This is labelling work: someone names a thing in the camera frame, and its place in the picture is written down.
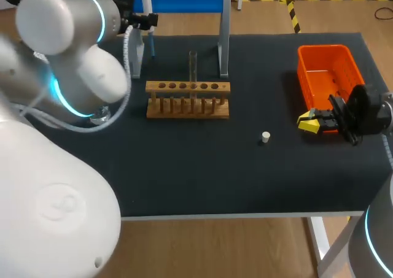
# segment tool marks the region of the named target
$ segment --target wooden floor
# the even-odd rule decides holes
[[[374,11],[391,2],[296,2],[302,33],[361,32],[386,84],[393,89],[393,20]],[[17,37],[14,12],[0,11],[0,31]],[[217,34],[218,15],[161,15],[158,35]],[[245,2],[232,11],[232,34],[291,34],[287,7]],[[329,241],[345,218],[325,218]],[[99,278],[317,277],[304,221],[299,218],[126,222]],[[343,270],[337,277],[349,277]]]

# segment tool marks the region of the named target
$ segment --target small white cap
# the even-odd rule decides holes
[[[65,51],[74,38],[74,20],[63,0],[21,0],[16,23],[26,45],[45,55]]]
[[[267,143],[269,141],[270,138],[270,133],[269,132],[263,132],[262,133],[262,142],[263,143]]]

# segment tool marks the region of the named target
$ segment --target wooden test tube rack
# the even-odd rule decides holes
[[[147,118],[229,118],[227,97],[231,88],[228,82],[147,81],[146,92],[150,93]],[[185,94],[184,97],[161,96],[181,93]],[[193,98],[193,94],[198,94],[201,98]],[[215,97],[204,98],[203,94]]]

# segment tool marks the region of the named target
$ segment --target wooden peg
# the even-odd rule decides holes
[[[170,107],[171,107],[171,113],[173,113],[173,96],[170,98]]]
[[[191,100],[191,113],[194,113],[194,106],[195,106],[195,98],[190,98]]]
[[[204,98],[201,99],[201,110],[202,113],[204,114]]]
[[[164,113],[164,97],[160,97],[160,112]]]
[[[211,99],[211,113],[214,113],[214,109],[216,108],[216,97]]]
[[[182,114],[184,113],[184,97],[182,97],[180,101],[180,112]]]
[[[155,98],[156,98],[155,92],[151,92],[151,97],[152,97],[153,105],[155,105]]]

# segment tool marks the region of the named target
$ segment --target black tabletop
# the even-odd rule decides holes
[[[231,36],[230,119],[148,120],[146,80],[187,81],[190,50],[198,80],[220,80],[217,37],[156,37],[156,58],[146,44],[142,76],[110,128],[77,134],[34,124],[104,176],[123,217],[364,210],[391,171],[381,136],[352,147],[297,129],[305,44],[347,45],[366,83],[387,90],[360,34]],[[122,60],[120,39],[102,47]],[[271,138],[259,146],[263,131]]]

